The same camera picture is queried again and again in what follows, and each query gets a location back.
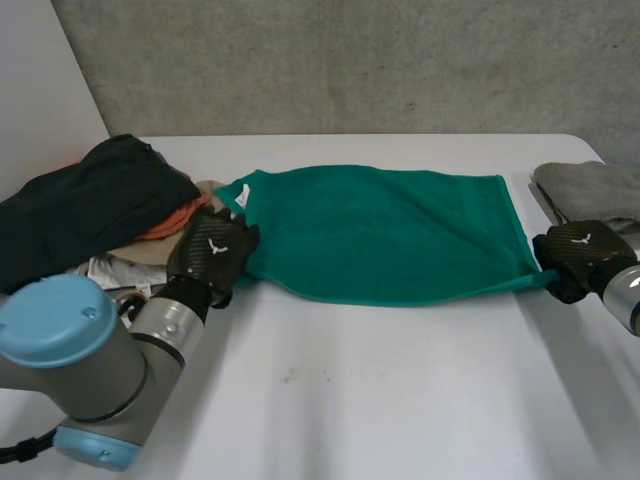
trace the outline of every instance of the beige cloth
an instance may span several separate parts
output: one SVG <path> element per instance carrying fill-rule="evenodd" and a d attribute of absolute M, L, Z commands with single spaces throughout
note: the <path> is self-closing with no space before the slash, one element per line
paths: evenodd
<path fill-rule="evenodd" d="M 222 201 L 213 192 L 218 187 L 223 187 L 224 183 L 216 182 L 215 180 L 207 180 L 204 182 L 196 183 L 196 186 L 203 193 L 211 194 L 211 205 L 216 210 L 224 208 Z M 124 258 L 131 262 L 142 263 L 144 265 L 166 265 L 169 261 L 169 255 L 176 246 L 178 240 L 182 237 L 184 228 L 181 228 L 173 235 L 159 240 L 138 240 L 127 245 L 124 245 L 115 250 L 111 250 L 109 253 L 119 258 Z"/>

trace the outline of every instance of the folded cloth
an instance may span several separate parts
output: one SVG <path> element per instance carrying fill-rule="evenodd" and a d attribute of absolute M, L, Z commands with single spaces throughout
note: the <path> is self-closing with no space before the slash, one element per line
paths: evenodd
<path fill-rule="evenodd" d="M 0 291 L 14 291 L 133 240 L 200 196 L 131 135 L 29 181 L 0 204 Z"/>
<path fill-rule="evenodd" d="M 207 180 L 196 183 L 200 192 L 209 196 L 209 203 L 216 210 L 224 207 L 224 204 L 213 193 L 213 190 L 223 186 L 223 183 L 215 180 Z M 166 265 L 169 255 L 176 246 L 178 240 L 182 238 L 184 228 L 180 228 L 177 232 L 156 240 L 136 240 L 127 245 L 111 250 L 109 253 L 119 258 L 129 260 L 131 262 L 141 263 L 145 265 Z"/>
<path fill-rule="evenodd" d="M 418 306 L 549 280 L 499 176 L 322 166 L 216 193 L 260 226 L 247 272 L 312 300 Z"/>
<path fill-rule="evenodd" d="M 618 167 L 545 163 L 533 176 L 561 220 L 601 220 L 619 233 L 640 221 L 640 182 Z"/>
<path fill-rule="evenodd" d="M 167 283 L 165 267 L 140 265 L 112 255 L 93 257 L 89 261 L 87 276 L 104 290 Z"/>
<path fill-rule="evenodd" d="M 173 235 L 189 222 L 198 208 L 209 203 L 209 199 L 209 194 L 202 193 L 200 197 L 195 200 L 191 200 L 190 202 L 178 207 L 160 225 L 156 225 L 144 232 L 142 235 L 138 235 L 136 240 L 157 240 Z"/>

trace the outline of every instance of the white wall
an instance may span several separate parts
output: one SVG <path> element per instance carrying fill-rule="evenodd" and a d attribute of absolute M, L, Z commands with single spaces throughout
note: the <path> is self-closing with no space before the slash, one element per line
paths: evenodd
<path fill-rule="evenodd" d="M 0 200 L 107 130 L 48 0 L 0 2 Z"/>

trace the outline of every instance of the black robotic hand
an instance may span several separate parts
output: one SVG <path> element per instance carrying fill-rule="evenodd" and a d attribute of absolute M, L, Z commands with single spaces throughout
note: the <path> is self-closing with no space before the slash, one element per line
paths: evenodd
<path fill-rule="evenodd" d="M 259 228 L 248 227 L 244 215 L 232 220 L 228 208 L 216 213 L 210 205 L 202 207 L 171 252 L 167 277 L 197 280 L 211 291 L 214 304 L 226 306 L 259 241 Z"/>
<path fill-rule="evenodd" d="M 533 248 L 543 270 L 558 272 L 560 279 L 547 290 L 563 303 L 578 302 L 589 292 L 602 295 L 615 274 L 637 263 L 633 249 L 598 220 L 551 227 L 533 239 Z"/>

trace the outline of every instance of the robotic arm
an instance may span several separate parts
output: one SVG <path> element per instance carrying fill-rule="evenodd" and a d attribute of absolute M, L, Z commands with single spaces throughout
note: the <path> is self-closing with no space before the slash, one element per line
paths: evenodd
<path fill-rule="evenodd" d="M 67 418 L 55 433 L 0 449 L 0 463 L 35 457 L 53 436 L 71 458 L 126 470 L 189 363 L 209 307 L 228 305 L 258 242 L 243 215 L 198 210 L 169 258 L 168 284 L 129 330 L 111 298 L 82 276 L 14 294 L 0 310 L 0 387 L 42 392 Z"/>
<path fill-rule="evenodd" d="M 547 290 L 563 303 L 598 294 L 607 310 L 633 335 L 640 335 L 640 263 L 633 249 L 597 220 L 551 227 L 533 239 L 536 258 L 558 279 Z"/>

